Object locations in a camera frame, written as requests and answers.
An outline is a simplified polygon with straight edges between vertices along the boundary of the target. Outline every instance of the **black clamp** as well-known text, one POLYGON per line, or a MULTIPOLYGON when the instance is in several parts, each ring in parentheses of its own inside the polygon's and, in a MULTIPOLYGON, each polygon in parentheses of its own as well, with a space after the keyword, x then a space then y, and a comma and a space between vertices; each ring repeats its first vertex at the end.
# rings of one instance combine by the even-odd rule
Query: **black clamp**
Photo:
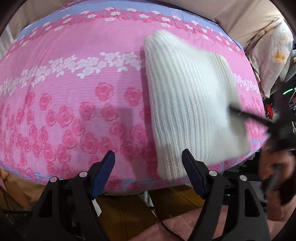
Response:
POLYGON ((79 224, 86 241, 107 241, 92 200, 101 195, 115 164, 115 154, 108 151, 101 162, 76 177, 60 180, 51 177, 34 210, 26 240, 77 241, 71 221, 68 198, 74 200, 79 224))
POLYGON ((205 199, 204 207, 188 241, 213 239, 224 195, 230 196, 223 235, 219 241, 270 241, 269 228, 261 203, 246 176, 228 179, 208 170, 196 161, 188 149, 182 153, 182 163, 195 192, 205 199))

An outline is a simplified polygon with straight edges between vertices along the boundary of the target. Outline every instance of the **beige fabric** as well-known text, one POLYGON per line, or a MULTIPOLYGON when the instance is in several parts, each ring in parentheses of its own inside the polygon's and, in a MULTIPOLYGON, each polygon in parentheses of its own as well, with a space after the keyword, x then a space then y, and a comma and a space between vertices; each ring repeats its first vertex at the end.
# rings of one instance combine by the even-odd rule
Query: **beige fabric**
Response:
POLYGON ((270 0, 161 0, 218 23, 244 48, 275 18, 283 18, 270 0))
POLYGON ((274 20, 253 38, 246 48, 261 94, 269 98, 279 77, 287 75, 293 45, 293 34, 281 18, 274 20))
POLYGON ((13 38, 30 22, 44 18, 64 5, 75 1, 80 0, 27 0, 9 22, 13 38))

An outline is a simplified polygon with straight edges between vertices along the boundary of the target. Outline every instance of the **human hand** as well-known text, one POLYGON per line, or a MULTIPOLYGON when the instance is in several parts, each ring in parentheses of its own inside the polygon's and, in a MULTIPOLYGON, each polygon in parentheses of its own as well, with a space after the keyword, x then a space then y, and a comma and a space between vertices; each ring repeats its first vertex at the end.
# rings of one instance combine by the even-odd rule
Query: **human hand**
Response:
MULTIPOLYGON (((261 152, 259 163, 259 176, 261 179, 274 175, 274 164, 282 164, 281 174, 277 186, 288 180, 295 170, 295 157, 289 151, 271 152, 267 144, 261 152)), ((279 191, 272 191, 267 195, 267 218, 273 221, 285 221, 287 208, 281 206, 279 191)))

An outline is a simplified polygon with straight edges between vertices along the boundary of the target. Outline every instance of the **bedding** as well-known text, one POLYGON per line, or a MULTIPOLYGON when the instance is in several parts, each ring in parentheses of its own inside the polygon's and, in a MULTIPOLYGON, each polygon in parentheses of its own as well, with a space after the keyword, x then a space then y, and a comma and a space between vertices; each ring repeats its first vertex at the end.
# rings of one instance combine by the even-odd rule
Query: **bedding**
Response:
POLYGON ((29 23, 46 17, 65 4, 75 1, 80 0, 27 0, 9 22, 13 38, 29 23))
MULTIPOLYGON (((188 183, 157 174, 143 41, 160 29, 222 55, 243 110, 265 116, 242 46, 216 23, 154 2, 84 1, 28 25, 0 61, 1 167, 46 184, 113 150, 107 192, 188 183)), ((250 152, 210 169, 223 171, 260 149, 265 129, 253 121, 246 127, 250 152)))
POLYGON ((163 0, 217 22, 242 44, 254 69, 260 92, 269 98, 289 68, 293 34, 270 0, 163 0))

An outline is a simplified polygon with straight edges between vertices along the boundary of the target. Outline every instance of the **mattress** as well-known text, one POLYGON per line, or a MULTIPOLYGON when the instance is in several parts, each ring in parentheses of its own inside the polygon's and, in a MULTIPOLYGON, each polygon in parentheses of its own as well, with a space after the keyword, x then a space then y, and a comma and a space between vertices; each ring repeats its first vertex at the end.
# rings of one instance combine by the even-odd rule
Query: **mattress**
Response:
MULTIPOLYGON (((221 54, 242 109, 265 116, 242 47, 219 25, 156 2, 83 1, 27 26, 0 61, 0 166, 46 184, 88 170, 113 150, 107 192, 188 183, 187 176, 157 175, 143 40, 159 29, 221 54)), ((246 127, 250 152, 209 169, 226 170, 261 148, 265 128, 246 127)))

